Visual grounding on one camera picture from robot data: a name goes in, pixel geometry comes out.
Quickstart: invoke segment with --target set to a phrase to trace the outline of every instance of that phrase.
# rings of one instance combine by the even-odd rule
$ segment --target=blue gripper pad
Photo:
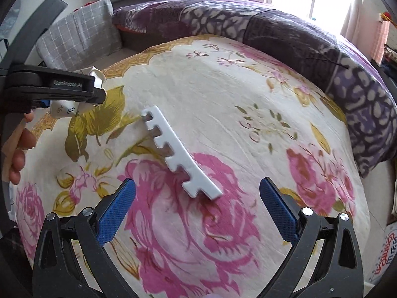
[[[284,241],[295,245],[299,239],[297,219],[281,198],[279,191],[268,179],[262,179],[259,194]]]
[[[125,180],[114,193],[111,204],[98,221],[97,240],[100,246],[113,240],[135,198],[135,183],[132,179]]]

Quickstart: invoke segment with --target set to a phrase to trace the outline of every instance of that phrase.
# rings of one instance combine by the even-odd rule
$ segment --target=silver screw
[[[93,213],[93,209],[91,207],[86,207],[83,209],[84,216],[90,216]]]
[[[313,210],[310,207],[303,207],[302,213],[305,214],[306,216],[310,216],[313,214]]]
[[[54,213],[48,213],[47,214],[47,217],[46,217],[47,221],[52,221],[54,218],[55,218],[55,214]]]
[[[347,221],[349,219],[349,216],[346,213],[342,213],[341,219],[343,219],[344,221]]]

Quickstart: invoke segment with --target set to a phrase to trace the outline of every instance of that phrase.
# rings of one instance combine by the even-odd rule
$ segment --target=finger
[[[21,181],[21,174],[19,173],[19,171],[15,171],[15,169],[12,167],[9,170],[9,181],[14,185],[18,185]]]
[[[34,119],[34,113],[31,110],[30,113],[25,113],[26,122],[31,122]]]
[[[25,154],[21,149],[16,149],[12,157],[12,166],[16,171],[22,170],[25,166]]]
[[[23,129],[21,133],[21,138],[19,139],[18,148],[31,149],[35,145],[36,138],[34,137],[34,135],[28,129]]]

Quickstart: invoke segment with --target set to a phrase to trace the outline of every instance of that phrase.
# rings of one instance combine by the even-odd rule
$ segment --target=gray checkered cloth
[[[109,0],[83,6],[53,23],[36,43],[48,67],[76,71],[118,51],[120,34],[112,24]]]

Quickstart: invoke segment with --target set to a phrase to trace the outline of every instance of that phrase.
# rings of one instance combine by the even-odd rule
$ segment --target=purple bedspread
[[[213,34],[254,47],[299,72],[339,105],[362,176],[396,154],[396,103],[378,72],[342,36],[251,0],[156,0],[119,8],[113,23],[167,40]]]

